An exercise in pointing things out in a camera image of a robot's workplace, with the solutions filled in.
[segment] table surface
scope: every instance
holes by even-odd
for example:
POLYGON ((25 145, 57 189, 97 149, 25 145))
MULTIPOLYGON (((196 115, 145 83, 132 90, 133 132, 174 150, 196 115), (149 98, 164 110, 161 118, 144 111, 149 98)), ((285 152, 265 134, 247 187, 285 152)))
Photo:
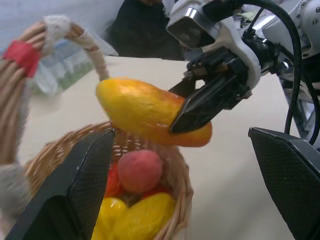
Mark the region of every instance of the table surface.
MULTIPOLYGON (((106 62, 113 77, 128 76, 161 89, 179 82, 187 64, 124 57, 107 57, 106 62)), ((59 96, 32 97, 31 117, 19 150, 23 163, 66 132, 107 120, 95 97, 97 83, 92 71, 59 96)), ((212 120, 213 135, 207 146, 181 148, 195 194, 191 224, 178 239, 293 240, 266 189, 248 137, 250 127, 283 131, 287 111, 278 78, 264 76, 248 100, 212 120)), ((298 136, 295 125, 291 132, 298 136)))

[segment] black clothing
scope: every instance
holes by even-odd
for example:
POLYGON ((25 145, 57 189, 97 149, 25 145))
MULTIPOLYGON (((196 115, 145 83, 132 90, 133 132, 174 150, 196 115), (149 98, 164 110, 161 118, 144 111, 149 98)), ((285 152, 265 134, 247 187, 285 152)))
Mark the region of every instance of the black clothing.
POLYGON ((111 45, 123 57, 184 60, 179 42, 166 30, 168 21, 162 3, 124 0, 111 27, 111 45))

